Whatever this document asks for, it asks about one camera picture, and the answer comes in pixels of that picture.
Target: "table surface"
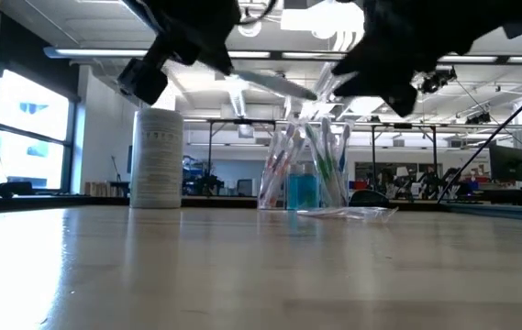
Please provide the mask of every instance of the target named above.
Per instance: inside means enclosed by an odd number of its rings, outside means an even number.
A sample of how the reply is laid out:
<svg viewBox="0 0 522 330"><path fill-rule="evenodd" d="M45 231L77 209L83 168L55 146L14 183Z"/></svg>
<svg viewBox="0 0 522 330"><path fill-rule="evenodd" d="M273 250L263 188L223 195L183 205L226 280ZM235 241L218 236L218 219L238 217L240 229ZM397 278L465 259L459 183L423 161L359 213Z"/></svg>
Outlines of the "table surface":
<svg viewBox="0 0 522 330"><path fill-rule="evenodd" d="M522 329L522 221L0 214L0 329Z"/></svg>

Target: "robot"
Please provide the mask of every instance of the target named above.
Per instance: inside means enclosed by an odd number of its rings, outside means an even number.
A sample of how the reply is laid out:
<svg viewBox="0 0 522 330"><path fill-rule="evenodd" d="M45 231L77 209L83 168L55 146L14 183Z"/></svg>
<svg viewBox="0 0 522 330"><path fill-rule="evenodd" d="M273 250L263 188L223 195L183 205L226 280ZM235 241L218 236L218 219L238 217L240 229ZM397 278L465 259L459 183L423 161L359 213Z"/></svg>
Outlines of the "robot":
<svg viewBox="0 0 522 330"><path fill-rule="evenodd" d="M142 60L133 59L118 77L124 94L154 104L167 85L165 61L192 65L201 61L230 75L234 67L226 39L236 25L249 24L271 12L240 21L236 0L123 0L157 34ZM479 37L503 27L510 39L522 35L519 0L336 0L355 2L363 11L364 36L333 69L352 74L336 96L380 96L400 116L413 112L416 74L428 77L433 93L442 84L438 60L449 53L464 55Z"/></svg>

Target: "window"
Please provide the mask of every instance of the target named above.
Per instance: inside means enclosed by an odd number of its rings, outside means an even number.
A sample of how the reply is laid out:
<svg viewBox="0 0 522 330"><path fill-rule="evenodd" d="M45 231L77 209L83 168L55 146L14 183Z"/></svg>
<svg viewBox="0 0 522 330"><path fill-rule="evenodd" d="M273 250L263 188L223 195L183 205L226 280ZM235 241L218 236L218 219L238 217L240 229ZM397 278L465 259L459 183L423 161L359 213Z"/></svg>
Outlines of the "window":
<svg viewBox="0 0 522 330"><path fill-rule="evenodd" d="M60 189L63 145L0 131L0 182Z"/></svg>
<svg viewBox="0 0 522 330"><path fill-rule="evenodd" d="M0 78L0 124L64 140L68 117L66 97L4 71Z"/></svg>

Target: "computer monitor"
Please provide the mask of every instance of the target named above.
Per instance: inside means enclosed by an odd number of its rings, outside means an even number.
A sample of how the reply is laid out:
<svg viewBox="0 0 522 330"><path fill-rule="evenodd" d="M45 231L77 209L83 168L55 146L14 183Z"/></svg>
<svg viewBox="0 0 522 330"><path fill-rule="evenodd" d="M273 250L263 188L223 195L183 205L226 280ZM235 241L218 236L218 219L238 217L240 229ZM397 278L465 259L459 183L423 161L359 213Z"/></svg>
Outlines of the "computer monitor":
<svg viewBox="0 0 522 330"><path fill-rule="evenodd" d="M493 145L489 148L491 179L522 182L522 149Z"/></svg>

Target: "white canister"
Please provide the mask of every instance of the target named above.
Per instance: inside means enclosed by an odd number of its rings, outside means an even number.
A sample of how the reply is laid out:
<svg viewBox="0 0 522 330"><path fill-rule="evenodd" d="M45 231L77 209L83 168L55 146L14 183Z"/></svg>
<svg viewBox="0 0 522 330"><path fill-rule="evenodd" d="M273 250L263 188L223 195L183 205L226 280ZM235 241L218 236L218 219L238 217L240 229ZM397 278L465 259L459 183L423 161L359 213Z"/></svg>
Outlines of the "white canister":
<svg viewBox="0 0 522 330"><path fill-rule="evenodd" d="M148 108L134 116L130 206L181 207L183 117Z"/></svg>

